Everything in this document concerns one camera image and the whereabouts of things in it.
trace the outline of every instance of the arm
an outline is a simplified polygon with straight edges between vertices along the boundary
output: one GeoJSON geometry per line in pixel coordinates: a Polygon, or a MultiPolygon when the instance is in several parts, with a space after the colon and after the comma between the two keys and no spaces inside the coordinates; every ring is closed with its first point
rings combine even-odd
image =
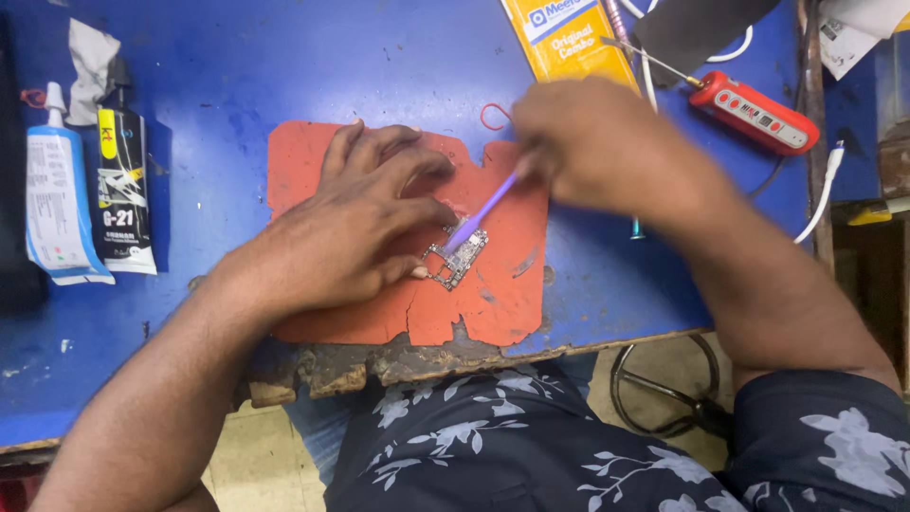
{"type": "Polygon", "coordinates": [[[782,369],[895,370],[834,281],[709,158],[603,78],[533,86],[514,108],[521,172],[569,204],[637,215],[688,261],[733,360],[737,389],[782,369]]]}
{"type": "Polygon", "coordinates": [[[452,172],[445,156],[407,148],[389,158],[387,149],[420,133],[363,128],[360,121],[341,128],[316,195],[226,256],[97,394],[66,436],[33,511],[216,508],[199,478],[262,336],[293,312],[374,297],[422,266],[412,255],[376,262],[388,241],[422,222],[457,221],[431,198],[399,198],[421,172],[452,172]]]}

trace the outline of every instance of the yellow box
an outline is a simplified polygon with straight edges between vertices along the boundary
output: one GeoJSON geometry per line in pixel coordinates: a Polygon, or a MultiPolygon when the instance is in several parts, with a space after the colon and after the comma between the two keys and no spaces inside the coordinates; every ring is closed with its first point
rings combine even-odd
{"type": "Polygon", "coordinates": [[[639,92],[599,0],[500,0],[538,81],[600,75],[639,92]]]}

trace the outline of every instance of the jeans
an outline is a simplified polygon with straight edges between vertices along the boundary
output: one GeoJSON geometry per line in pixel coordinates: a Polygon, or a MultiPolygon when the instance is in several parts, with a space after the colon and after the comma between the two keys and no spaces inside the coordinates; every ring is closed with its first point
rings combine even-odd
{"type": "MultiPolygon", "coordinates": [[[[591,388],[588,386],[597,363],[597,353],[561,355],[551,360],[569,377],[585,398],[591,388]]],[[[357,393],[341,394],[312,400],[309,385],[303,384],[297,391],[297,402],[285,404],[285,412],[303,438],[313,463],[319,471],[319,480],[328,486],[335,475],[341,441],[348,430],[351,411],[359,402],[357,393]]]]}

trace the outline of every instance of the red soldering iron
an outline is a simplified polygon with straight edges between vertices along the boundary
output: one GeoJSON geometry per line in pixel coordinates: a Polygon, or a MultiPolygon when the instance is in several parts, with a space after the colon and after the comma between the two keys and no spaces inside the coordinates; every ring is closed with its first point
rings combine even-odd
{"type": "Polygon", "coordinates": [[[803,114],[787,108],[755,89],[730,79],[720,71],[712,71],[701,80],[649,56],[638,48],[601,37],[609,46],[619,46],[638,53],[676,75],[697,89],[689,96],[689,103],[708,112],[712,117],[743,132],[778,155],[802,155],[818,141],[818,127],[803,114]]]}

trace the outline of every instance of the floral shirt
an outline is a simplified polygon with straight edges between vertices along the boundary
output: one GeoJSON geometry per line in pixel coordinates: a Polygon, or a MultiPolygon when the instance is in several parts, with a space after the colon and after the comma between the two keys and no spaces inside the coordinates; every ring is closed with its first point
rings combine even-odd
{"type": "Polygon", "coordinates": [[[374,386],[329,511],[910,510],[910,425],[870,379],[788,371],[736,396],[727,471],[600,422],[551,364],[374,386]]]}

